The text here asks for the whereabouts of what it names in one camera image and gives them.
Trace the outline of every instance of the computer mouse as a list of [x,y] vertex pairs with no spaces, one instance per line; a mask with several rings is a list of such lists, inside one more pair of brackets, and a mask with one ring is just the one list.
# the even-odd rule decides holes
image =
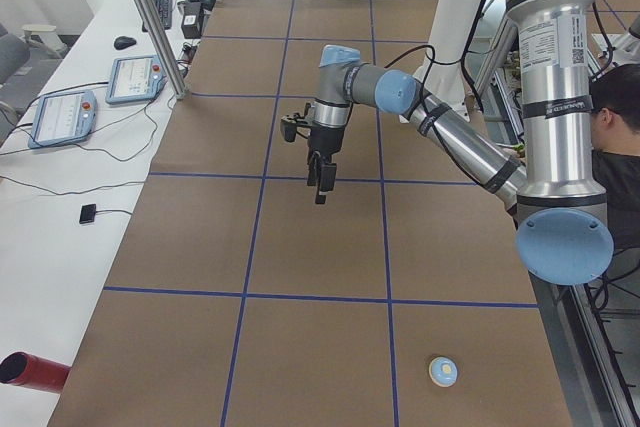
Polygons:
[[136,45],[138,41],[133,37],[127,37],[125,35],[121,35],[117,37],[116,40],[113,41],[113,46],[116,50],[126,49],[127,47],[131,47],[132,45]]

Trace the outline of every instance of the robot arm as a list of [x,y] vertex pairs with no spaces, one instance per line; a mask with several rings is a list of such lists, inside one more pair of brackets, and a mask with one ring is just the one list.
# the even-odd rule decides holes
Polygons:
[[572,285],[608,267],[613,240],[606,193],[591,173],[586,10],[594,0],[507,0],[520,34],[527,171],[475,132],[450,106],[397,70],[363,64],[359,52],[327,46],[318,91],[305,115],[282,119],[285,140],[310,130],[308,184],[316,203],[333,190],[332,156],[353,103],[400,114],[434,141],[519,224],[516,245],[538,277]]

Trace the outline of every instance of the keyboard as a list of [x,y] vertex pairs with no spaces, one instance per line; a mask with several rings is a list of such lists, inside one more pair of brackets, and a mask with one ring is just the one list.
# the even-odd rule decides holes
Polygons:
[[[171,20],[173,17],[173,0],[153,0],[153,3],[156,4],[158,14],[160,14],[160,21],[162,22],[162,26],[165,30],[170,29]],[[147,31],[144,25],[142,26],[142,31]]]

